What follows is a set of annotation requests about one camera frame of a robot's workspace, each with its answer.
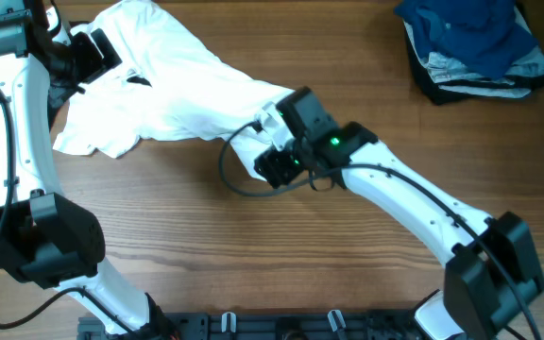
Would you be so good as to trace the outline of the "white t-shirt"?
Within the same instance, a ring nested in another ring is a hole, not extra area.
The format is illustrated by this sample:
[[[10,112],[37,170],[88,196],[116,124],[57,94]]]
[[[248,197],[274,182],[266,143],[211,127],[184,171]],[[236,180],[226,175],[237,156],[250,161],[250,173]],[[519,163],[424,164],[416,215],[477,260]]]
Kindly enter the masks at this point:
[[[105,33],[121,63],[70,98],[54,150],[75,156],[99,150],[118,158],[146,139],[222,138],[247,172],[259,176],[254,162],[271,139],[245,125],[291,89],[227,65],[152,1],[120,1],[71,31],[96,30]]]

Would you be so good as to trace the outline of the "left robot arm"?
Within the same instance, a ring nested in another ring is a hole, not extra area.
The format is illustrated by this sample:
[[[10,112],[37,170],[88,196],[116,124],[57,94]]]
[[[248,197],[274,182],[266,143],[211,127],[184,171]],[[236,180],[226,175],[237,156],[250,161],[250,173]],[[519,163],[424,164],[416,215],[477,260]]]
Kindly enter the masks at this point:
[[[120,61],[103,31],[71,33],[55,4],[0,1],[0,269],[74,298],[108,339],[176,339],[106,258],[97,218],[63,195],[53,161],[57,108]]]

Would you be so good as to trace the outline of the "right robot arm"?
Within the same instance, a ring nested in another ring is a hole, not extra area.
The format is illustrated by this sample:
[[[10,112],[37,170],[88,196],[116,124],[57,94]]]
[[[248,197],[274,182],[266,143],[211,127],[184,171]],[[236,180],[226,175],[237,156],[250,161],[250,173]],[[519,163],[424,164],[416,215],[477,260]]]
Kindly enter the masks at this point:
[[[544,274],[519,216],[494,217],[447,194],[366,127],[336,123],[309,88],[265,104],[255,122],[272,145],[254,168],[273,188],[302,173],[328,178],[384,210],[440,262],[443,287],[413,313],[427,338],[492,339],[518,315],[539,338],[529,305],[544,292]]]

